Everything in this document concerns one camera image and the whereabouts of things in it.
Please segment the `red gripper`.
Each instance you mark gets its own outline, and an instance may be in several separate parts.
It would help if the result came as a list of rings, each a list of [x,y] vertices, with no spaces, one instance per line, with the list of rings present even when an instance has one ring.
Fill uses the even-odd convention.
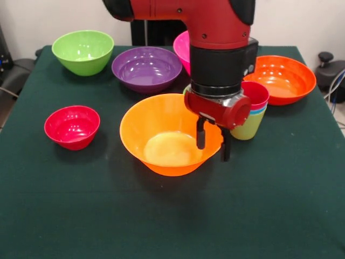
[[[232,95],[225,99],[210,99],[194,92],[191,86],[184,90],[184,103],[189,111],[198,116],[196,126],[196,143],[198,149],[205,148],[206,121],[218,125],[221,130],[223,142],[221,144],[221,161],[227,162],[231,153],[230,130],[245,123],[251,110],[249,97],[242,93]]]

